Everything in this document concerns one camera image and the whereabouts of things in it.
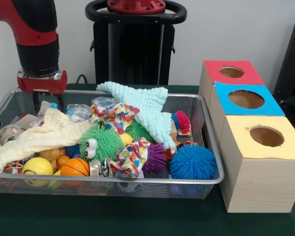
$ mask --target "wooden box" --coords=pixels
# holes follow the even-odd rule
[[[227,212],[290,212],[295,130],[285,117],[226,116],[219,146]]]
[[[215,82],[233,85],[263,85],[250,61],[205,60],[202,65],[198,94],[209,106]]]
[[[217,144],[225,115],[284,116],[264,85],[227,85],[216,82],[208,107]]]

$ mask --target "green fuzzy ball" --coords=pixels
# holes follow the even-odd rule
[[[97,140],[96,155],[93,159],[88,159],[85,156],[87,149],[86,142],[88,139]],[[80,139],[80,154],[81,158],[87,162],[98,159],[101,163],[104,162],[106,157],[112,160],[116,159],[116,152],[123,146],[120,136],[111,129],[106,129],[103,125],[96,125],[88,129]]]
[[[129,134],[133,140],[138,140],[139,138],[145,138],[150,143],[155,143],[155,140],[149,134],[149,132],[135,120],[126,128],[126,133]]]

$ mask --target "colorful patterned fabric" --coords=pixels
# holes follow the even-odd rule
[[[145,138],[140,138],[126,147],[119,148],[116,161],[110,161],[111,169],[116,172],[117,177],[138,177],[148,159],[150,144]]]
[[[91,111],[91,122],[103,121],[108,129],[112,129],[118,134],[123,134],[140,110],[120,102],[111,110],[92,105]]]

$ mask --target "metal basket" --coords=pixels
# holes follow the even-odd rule
[[[97,96],[110,94],[98,91],[67,90],[64,95],[68,104],[91,105]],[[54,97],[40,96],[40,100],[57,102]],[[0,174],[0,193],[53,194],[53,195],[93,195],[127,196],[148,198],[195,198],[204,199],[213,186],[224,178],[223,167],[214,139],[206,103],[197,95],[169,94],[163,107],[164,112],[174,113],[182,110],[191,119],[192,137],[179,137],[180,142],[193,140],[205,145],[215,154],[215,175],[210,180],[168,179],[170,161],[161,175],[150,174],[145,178],[108,178],[108,177],[68,177],[68,176],[32,176]],[[0,103],[0,128],[8,125],[16,116],[35,115],[32,94],[19,89],[8,93]],[[33,187],[26,183],[39,182],[42,187]]]

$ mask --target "black cable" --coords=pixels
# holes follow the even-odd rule
[[[81,75],[79,75],[79,77],[78,77],[78,79],[77,79],[77,82],[76,82],[76,84],[78,84],[79,83],[79,81],[80,81],[80,78],[81,77],[83,77],[83,79],[84,79],[84,83],[88,83],[88,80],[87,80],[87,78],[85,77],[85,75],[84,74],[81,74]]]

